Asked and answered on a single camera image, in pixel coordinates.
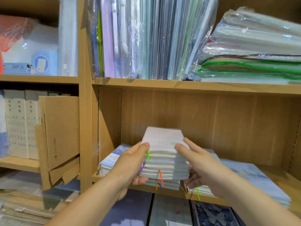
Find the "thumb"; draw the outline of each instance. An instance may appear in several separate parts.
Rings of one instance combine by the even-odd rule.
[[[177,152],[181,153],[187,159],[188,162],[193,161],[197,154],[196,152],[189,150],[183,144],[180,143],[177,143],[175,145],[175,149]]]
[[[145,142],[138,147],[137,151],[135,152],[135,155],[141,158],[141,160],[143,160],[149,148],[150,148],[150,144],[148,142]]]

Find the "finger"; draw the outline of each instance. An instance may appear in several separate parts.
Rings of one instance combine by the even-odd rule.
[[[136,177],[133,181],[133,185],[143,185],[148,181],[148,178],[145,177]]]
[[[125,151],[125,154],[133,154],[134,152],[137,151],[137,149],[139,148],[140,144],[141,144],[141,141],[140,141],[139,143],[135,144],[135,145],[134,145],[133,147],[131,147],[130,149],[127,149],[127,150]]]
[[[139,159],[143,160],[149,148],[150,148],[150,144],[148,142],[145,142],[138,147],[137,151],[135,152],[135,155]]]
[[[190,163],[195,159],[195,156],[197,154],[196,152],[192,152],[191,150],[189,150],[183,144],[180,143],[177,143],[175,145],[175,149],[177,152],[182,154]]]
[[[189,146],[189,148],[193,151],[193,152],[197,152],[199,154],[204,154],[206,152],[206,150],[204,150],[203,148],[199,147],[198,145],[196,145],[194,142],[192,142],[191,140],[189,140],[188,138],[184,138],[184,142]]]

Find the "white box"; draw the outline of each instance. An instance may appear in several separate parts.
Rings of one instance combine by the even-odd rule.
[[[46,91],[25,90],[26,137],[30,159],[39,159],[34,127],[42,123],[39,96],[47,95]]]
[[[25,93],[22,90],[4,90],[4,99],[6,124],[11,142],[9,155],[28,159]]]

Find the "blue notebook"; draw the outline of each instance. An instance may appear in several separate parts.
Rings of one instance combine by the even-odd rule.
[[[146,226],[152,193],[128,190],[115,203],[100,226]]]
[[[200,201],[191,201],[194,226],[240,226],[232,209]]]

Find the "wooden shelf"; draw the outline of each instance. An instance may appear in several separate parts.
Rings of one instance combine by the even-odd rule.
[[[0,158],[0,167],[10,168],[20,171],[30,171],[39,173],[40,163],[34,159],[22,159],[19,157],[7,156]]]
[[[94,85],[111,86],[115,88],[143,88],[150,90],[178,90],[178,91],[224,91],[248,93],[276,93],[301,95],[301,85],[273,85],[246,83],[209,83],[169,80],[94,78]]]
[[[273,166],[263,166],[257,165],[258,168],[264,172],[277,186],[279,186],[288,196],[291,197],[292,201],[290,203],[290,211],[296,216],[301,218],[301,181],[295,179],[293,176],[280,169],[279,167]],[[95,173],[92,178],[92,182],[97,182],[101,177]],[[197,194],[187,193],[184,190],[168,190],[162,189],[162,191],[154,186],[139,185],[130,186],[130,189],[141,190],[145,192],[151,192],[156,194],[164,194],[173,197],[186,198],[198,201]],[[200,200],[203,202],[218,204],[218,205],[228,205],[225,199],[211,197],[207,195],[200,195]]]
[[[26,83],[54,83],[54,84],[78,84],[78,77],[67,76],[28,76],[28,75],[0,75],[0,81],[26,82]]]

